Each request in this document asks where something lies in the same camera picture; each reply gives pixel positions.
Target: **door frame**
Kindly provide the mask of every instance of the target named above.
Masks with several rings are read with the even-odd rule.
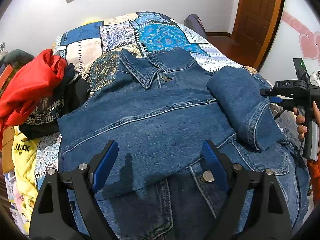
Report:
[[[240,23],[240,16],[241,16],[241,10],[242,10],[242,3],[243,0],[239,0],[238,3],[238,9],[237,9],[237,14],[236,14],[236,20],[235,20],[235,24],[233,26],[233,31],[232,31],[232,35],[231,38],[234,40],[235,39],[235,33],[238,29],[238,25]],[[282,13],[283,13],[283,8],[284,8],[284,0],[276,0],[275,3],[275,8],[273,10],[273,14],[271,17],[271,21],[270,21],[270,25],[269,25],[269,29],[266,35],[266,38],[263,42],[263,45],[261,47],[261,50],[257,56],[257,59],[254,63],[253,66],[250,67],[254,67],[257,71],[259,71],[271,49],[272,43],[275,39],[276,36],[276,32],[278,30],[280,21],[281,21],[281,17],[282,17]]]

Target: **jacket sleeve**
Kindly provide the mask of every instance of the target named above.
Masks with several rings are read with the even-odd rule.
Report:
[[[238,137],[258,151],[286,139],[268,107],[269,97],[260,95],[260,89],[267,87],[270,85],[259,74],[230,66],[214,73],[207,83]]]

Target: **wooden door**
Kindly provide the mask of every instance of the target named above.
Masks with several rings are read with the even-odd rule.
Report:
[[[257,57],[267,36],[276,0],[239,0],[232,38]]]

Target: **bed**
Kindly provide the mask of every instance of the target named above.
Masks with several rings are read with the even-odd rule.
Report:
[[[149,52],[181,47],[210,72],[225,65],[244,66],[224,56],[199,34],[175,20],[154,12],[137,12],[108,20],[88,23],[57,37],[53,53],[66,58],[75,70],[92,86],[91,95],[115,80],[117,57],[115,53],[129,50],[135,57],[146,57]],[[273,115],[280,109],[270,106]],[[285,112],[277,119],[281,131],[299,146],[292,113]],[[46,172],[58,169],[61,135],[41,137],[36,153],[35,181],[40,188]]]

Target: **human hand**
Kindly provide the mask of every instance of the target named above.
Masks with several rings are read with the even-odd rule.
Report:
[[[319,126],[319,124],[320,124],[320,110],[318,109],[315,101],[313,101],[312,107],[313,107],[313,113],[315,115],[316,122]],[[305,118],[303,115],[298,115],[298,109],[296,107],[293,108],[293,113],[297,116],[296,124],[298,124],[298,127],[297,127],[297,132],[299,133],[298,139],[302,140],[305,136],[305,133],[308,131],[307,127],[305,127],[304,125],[301,125],[302,123],[305,122]]]

